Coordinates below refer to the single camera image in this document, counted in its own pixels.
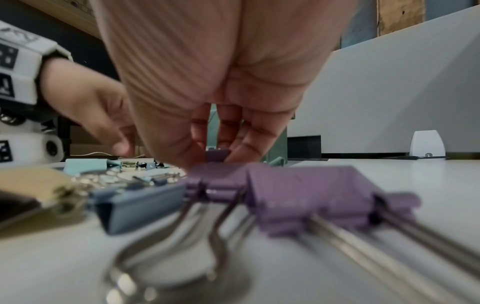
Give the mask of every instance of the white router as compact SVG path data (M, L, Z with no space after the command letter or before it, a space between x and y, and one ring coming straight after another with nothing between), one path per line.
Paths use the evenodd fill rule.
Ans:
M415 131L410 143L410 156L445 157L445 145L436 130Z

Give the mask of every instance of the hand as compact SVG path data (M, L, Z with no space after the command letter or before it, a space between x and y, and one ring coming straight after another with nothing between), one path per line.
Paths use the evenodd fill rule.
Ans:
M211 104L226 161L258 161L338 43L355 0L93 0L139 133L161 161L204 161Z
M115 155L134 156L137 130L120 82L65 59L50 59L40 88L56 111L109 145Z

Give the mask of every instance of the blue wooden plank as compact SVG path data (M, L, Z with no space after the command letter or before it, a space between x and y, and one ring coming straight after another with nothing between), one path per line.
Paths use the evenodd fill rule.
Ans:
M476 0L425 0L425 20L432 20L476 5Z
M360 0L357 11L341 37L341 48L377 37L377 0Z

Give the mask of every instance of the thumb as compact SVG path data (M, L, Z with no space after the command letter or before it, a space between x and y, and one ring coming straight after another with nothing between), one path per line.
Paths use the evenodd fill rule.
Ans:
M77 122L104 145L112 148L118 156L126 156L132 149L132 143L120 128L107 115L100 103L89 103L76 115Z

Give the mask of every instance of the tabletop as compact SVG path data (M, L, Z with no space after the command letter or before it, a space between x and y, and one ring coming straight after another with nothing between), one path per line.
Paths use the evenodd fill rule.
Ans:
M416 212L420 222L480 251L480 161L331 160L295 166L337 165L355 166L385 191L417 193L422 199ZM210 206L207 213L212 216L222 208ZM0 239L0 302L102 303L99 285L112 257L174 217L116 237L105 235L92 215L76 225ZM254 223L244 209L237 209L225 224L224 235L238 233L236 227L246 222ZM400 233L379 230L357 235L470 301L480 302L477 283ZM237 292L221 303L403 303L313 235L272 239L253 224L238 239L231 256L242 275L235 276ZM188 257L173 257L163 268L144 271L162 280L209 263L199 250L193 251Z

